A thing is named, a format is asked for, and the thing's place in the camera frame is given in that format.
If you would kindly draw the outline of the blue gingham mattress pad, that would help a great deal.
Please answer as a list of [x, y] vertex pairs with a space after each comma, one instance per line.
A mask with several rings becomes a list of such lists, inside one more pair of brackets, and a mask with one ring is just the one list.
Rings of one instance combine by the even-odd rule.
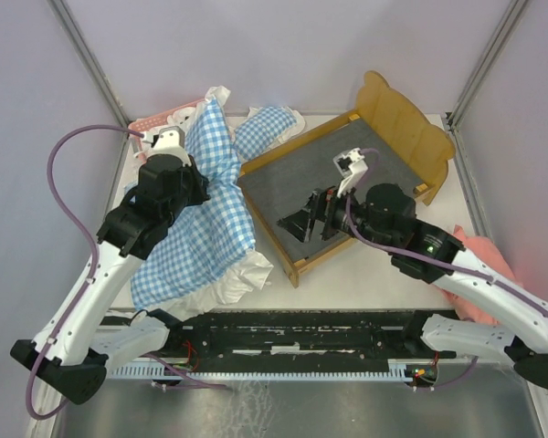
[[208, 180], [208, 201], [185, 208], [133, 275], [133, 306], [161, 308], [187, 319], [237, 303], [262, 289], [273, 265], [256, 248], [255, 227], [237, 184], [243, 162], [266, 148], [240, 141], [224, 112], [230, 92], [223, 86], [205, 94], [187, 122], [185, 149]]

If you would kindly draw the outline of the wooden pet bed frame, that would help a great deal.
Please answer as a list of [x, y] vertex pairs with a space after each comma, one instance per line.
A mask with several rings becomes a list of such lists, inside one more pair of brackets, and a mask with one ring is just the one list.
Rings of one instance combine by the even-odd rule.
[[277, 221], [313, 189], [330, 186], [337, 175], [333, 157], [353, 147], [375, 148], [381, 154], [361, 191], [375, 183], [397, 183], [424, 204], [433, 202], [455, 155], [441, 128], [382, 75], [368, 71], [353, 109], [243, 164], [238, 184], [293, 287], [302, 274], [352, 245], [353, 239], [338, 235], [301, 244]]

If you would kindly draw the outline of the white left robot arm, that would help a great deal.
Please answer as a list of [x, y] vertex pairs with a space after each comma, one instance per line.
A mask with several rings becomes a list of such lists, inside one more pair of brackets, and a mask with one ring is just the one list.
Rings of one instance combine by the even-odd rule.
[[32, 339], [20, 339], [11, 357], [74, 404], [88, 401], [106, 377], [142, 355], [173, 356], [184, 345], [181, 321], [161, 309], [106, 337], [96, 331], [121, 289], [167, 236], [180, 213], [208, 201], [208, 181], [186, 155], [154, 155], [138, 182], [97, 232], [97, 255], [56, 315]]

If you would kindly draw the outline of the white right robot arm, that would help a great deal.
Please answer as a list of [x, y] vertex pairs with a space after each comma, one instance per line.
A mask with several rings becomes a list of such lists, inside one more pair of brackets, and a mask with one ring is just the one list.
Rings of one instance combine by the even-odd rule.
[[548, 303], [501, 275], [452, 234], [416, 218], [416, 203], [397, 185], [381, 183], [363, 203], [355, 192], [315, 190], [279, 227], [306, 243], [316, 224], [321, 239], [344, 233], [391, 257], [405, 276], [462, 297], [497, 320], [496, 326], [440, 315], [404, 330], [402, 349], [421, 357], [451, 351], [508, 363], [528, 382], [548, 390]]

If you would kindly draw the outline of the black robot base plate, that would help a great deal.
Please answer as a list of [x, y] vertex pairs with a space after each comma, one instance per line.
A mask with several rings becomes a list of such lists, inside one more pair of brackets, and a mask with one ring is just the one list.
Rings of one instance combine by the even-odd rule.
[[426, 311], [241, 311], [189, 318], [153, 351], [201, 372], [386, 371], [389, 360], [431, 361]]

